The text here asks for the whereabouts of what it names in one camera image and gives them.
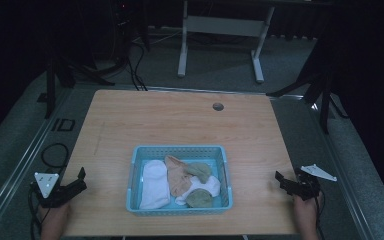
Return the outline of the person's right hand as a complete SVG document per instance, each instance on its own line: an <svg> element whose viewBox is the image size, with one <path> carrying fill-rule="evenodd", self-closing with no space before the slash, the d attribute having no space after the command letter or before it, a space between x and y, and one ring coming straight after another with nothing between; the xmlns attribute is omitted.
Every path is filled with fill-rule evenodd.
<svg viewBox="0 0 384 240"><path fill-rule="evenodd" d="M301 197L293 196L294 217L299 224L316 224L317 217L320 211L320 206L323 203L323 194L319 193L316 198L303 200Z"/></svg>

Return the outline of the black metal stand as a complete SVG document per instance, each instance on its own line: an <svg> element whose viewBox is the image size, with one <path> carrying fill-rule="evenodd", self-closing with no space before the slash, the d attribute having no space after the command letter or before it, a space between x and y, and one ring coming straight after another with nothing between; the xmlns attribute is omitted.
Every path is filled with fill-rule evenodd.
<svg viewBox="0 0 384 240"><path fill-rule="evenodd" d="M340 60L340 45L324 32L317 40L313 50L300 70L297 80L280 90L267 93L267 96L282 97L295 89L309 85L303 96L303 100L306 104L313 105L318 99L321 99L319 124L323 132L328 134L327 123L330 104L333 104L337 112L344 117L344 114L339 110L331 97L334 76L340 69Z"/></svg>
<svg viewBox="0 0 384 240"><path fill-rule="evenodd" d="M73 68L85 75L88 79L104 86L114 86L114 83L101 78L97 73L88 70L86 67L81 66L70 59L62 58L61 60L51 58L47 65L46 70L46 91L41 93L38 102L46 104L46 113L44 118L49 119L56 108L56 78L62 79L71 78L64 73L68 68Z"/></svg>

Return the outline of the green sock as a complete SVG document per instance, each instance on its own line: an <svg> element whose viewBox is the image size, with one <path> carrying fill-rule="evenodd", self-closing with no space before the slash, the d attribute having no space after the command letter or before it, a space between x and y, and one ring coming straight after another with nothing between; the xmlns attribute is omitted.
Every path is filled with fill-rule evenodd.
<svg viewBox="0 0 384 240"><path fill-rule="evenodd" d="M209 177L212 174L211 168L209 165L206 163L191 163L187 166L186 171L193 175L196 176L199 181L203 184L205 184Z"/></svg>
<svg viewBox="0 0 384 240"><path fill-rule="evenodd" d="M205 189L195 189L186 197L185 202L191 208L210 208L213 197Z"/></svg>

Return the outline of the person's left hand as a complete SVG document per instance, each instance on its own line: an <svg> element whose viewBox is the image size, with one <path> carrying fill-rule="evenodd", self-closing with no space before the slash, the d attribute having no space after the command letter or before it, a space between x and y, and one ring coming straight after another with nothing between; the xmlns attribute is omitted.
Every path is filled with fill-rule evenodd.
<svg viewBox="0 0 384 240"><path fill-rule="evenodd" d="M65 203L57 208L39 206L39 213L42 226L64 227L69 218L70 203Z"/></svg>

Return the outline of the dark computer case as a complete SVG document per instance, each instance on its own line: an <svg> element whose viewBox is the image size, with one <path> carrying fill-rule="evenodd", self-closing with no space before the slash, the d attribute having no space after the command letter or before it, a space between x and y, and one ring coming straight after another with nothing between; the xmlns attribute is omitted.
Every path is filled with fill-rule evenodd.
<svg viewBox="0 0 384 240"><path fill-rule="evenodd" d="M147 5L148 0L110 0L117 38L126 52L138 36L147 51L150 50L148 36Z"/></svg>

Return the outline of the light blue plastic basket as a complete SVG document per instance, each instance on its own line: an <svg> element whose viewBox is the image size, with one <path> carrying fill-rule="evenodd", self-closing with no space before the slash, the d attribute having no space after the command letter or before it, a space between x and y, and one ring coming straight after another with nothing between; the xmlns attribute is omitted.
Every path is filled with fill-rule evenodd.
<svg viewBox="0 0 384 240"><path fill-rule="evenodd" d="M187 204L177 205L171 193L170 203L159 209L140 209L142 197L143 168L151 160L161 160L171 155L186 164L206 163L212 176L220 183L220 194L213 197L210 208L191 208ZM178 216L222 214L232 208L233 193L229 166L225 150L219 145L140 145L133 151L126 193L126 209L136 216Z"/></svg>

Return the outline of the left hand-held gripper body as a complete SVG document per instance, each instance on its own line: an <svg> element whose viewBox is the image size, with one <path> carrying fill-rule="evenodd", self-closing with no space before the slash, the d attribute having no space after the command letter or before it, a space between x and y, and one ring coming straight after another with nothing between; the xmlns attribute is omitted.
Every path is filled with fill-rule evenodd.
<svg viewBox="0 0 384 240"><path fill-rule="evenodd" d="M58 173L35 172L34 178L31 187L43 208L58 208L80 193L79 179L61 186Z"/></svg>

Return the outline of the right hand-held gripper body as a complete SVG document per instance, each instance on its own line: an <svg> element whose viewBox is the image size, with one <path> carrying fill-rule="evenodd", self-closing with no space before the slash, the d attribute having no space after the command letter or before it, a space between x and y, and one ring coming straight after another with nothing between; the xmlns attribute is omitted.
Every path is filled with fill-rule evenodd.
<svg viewBox="0 0 384 240"><path fill-rule="evenodd" d="M297 181L292 183L290 195L297 195L303 201L319 196L321 191L319 178L336 182L337 177L326 172L318 165L301 166L294 170Z"/></svg>

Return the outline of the beige sock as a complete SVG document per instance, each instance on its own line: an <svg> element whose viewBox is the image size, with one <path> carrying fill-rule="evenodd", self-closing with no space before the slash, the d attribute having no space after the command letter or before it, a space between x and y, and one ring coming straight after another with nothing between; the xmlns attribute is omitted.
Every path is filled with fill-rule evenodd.
<svg viewBox="0 0 384 240"><path fill-rule="evenodd" d="M187 172L188 165L171 155L167 155L164 162L167 167L170 193L175 197L183 195L192 185L190 180L192 175Z"/></svg>

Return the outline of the white metal desk frame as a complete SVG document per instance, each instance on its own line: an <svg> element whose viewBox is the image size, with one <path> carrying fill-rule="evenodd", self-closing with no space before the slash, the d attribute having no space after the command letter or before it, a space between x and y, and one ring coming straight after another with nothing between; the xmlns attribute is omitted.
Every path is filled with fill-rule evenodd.
<svg viewBox="0 0 384 240"><path fill-rule="evenodd" d="M255 81L257 83L263 83L265 78L260 63L260 55L274 11L275 7L270 6L268 8L266 18L263 21L195 16L188 13L188 0L183 0L182 40L177 75L179 77L184 77L186 75L188 57L187 37L189 32L255 37L258 39L258 45L250 52L250 57L253 65Z"/></svg>

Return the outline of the large white sock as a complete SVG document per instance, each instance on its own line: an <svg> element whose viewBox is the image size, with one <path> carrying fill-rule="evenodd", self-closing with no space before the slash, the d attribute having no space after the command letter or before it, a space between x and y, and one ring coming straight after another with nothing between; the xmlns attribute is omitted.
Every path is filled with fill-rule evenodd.
<svg viewBox="0 0 384 240"><path fill-rule="evenodd" d="M170 203L167 167L161 160L151 160L143 168L140 209L159 209Z"/></svg>

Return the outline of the crumpled white sock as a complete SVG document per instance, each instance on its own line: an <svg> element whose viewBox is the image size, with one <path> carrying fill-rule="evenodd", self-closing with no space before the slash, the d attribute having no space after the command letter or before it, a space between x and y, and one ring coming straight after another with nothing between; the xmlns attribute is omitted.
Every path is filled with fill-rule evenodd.
<svg viewBox="0 0 384 240"><path fill-rule="evenodd" d="M191 187L181 196L175 198L175 203L177 205L185 205L186 199L190 193L197 189L204 189L210 193L212 197L217 197L220 194L220 181L214 177L210 176L206 183L202 183L197 176L190 178Z"/></svg>

